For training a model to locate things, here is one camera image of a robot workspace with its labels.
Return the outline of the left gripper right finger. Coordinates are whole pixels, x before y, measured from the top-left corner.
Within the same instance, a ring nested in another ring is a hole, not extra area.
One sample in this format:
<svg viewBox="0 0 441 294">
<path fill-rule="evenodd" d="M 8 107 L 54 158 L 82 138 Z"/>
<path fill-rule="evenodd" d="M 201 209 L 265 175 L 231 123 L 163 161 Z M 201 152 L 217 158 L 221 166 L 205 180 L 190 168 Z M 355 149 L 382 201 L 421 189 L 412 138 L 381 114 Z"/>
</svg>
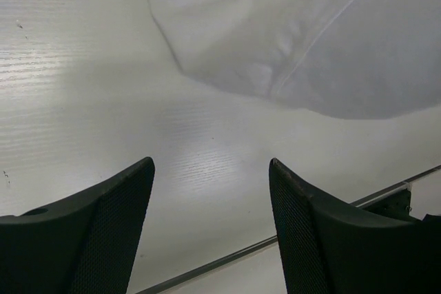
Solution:
<svg viewBox="0 0 441 294">
<path fill-rule="evenodd" d="M 269 164 L 288 293 L 439 293 L 440 217 L 399 218 L 348 204 Z"/>
</svg>

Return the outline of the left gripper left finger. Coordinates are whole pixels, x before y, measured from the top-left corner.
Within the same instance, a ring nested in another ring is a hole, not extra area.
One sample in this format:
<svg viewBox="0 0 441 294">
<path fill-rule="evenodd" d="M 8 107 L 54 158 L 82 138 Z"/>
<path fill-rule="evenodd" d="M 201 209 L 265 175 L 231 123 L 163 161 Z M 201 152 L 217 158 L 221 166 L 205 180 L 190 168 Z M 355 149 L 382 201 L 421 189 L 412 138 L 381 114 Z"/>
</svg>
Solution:
<svg viewBox="0 0 441 294">
<path fill-rule="evenodd" d="M 76 194 L 1 217 L 1 292 L 126 293 L 154 173 L 145 157 Z"/>
</svg>

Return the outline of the white skirt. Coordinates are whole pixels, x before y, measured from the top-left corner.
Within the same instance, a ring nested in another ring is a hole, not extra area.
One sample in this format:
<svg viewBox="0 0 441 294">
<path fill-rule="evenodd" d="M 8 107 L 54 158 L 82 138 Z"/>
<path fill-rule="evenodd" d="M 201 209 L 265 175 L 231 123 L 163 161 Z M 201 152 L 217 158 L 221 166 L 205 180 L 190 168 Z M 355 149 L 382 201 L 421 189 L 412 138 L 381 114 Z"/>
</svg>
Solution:
<svg viewBox="0 0 441 294">
<path fill-rule="evenodd" d="M 440 0 L 148 0 L 179 70 L 344 119 L 440 104 Z"/>
</svg>

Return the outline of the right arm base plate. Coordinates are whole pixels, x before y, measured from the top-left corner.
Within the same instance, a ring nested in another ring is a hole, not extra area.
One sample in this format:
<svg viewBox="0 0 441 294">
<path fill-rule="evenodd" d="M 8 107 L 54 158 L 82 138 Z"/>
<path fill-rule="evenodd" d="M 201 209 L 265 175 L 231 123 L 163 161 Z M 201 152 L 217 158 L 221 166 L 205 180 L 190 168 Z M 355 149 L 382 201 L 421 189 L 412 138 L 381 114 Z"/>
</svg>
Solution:
<svg viewBox="0 0 441 294">
<path fill-rule="evenodd" d="M 379 216 L 410 222 L 416 220 L 410 215 L 411 191 L 406 187 L 375 193 L 353 205 Z"/>
</svg>

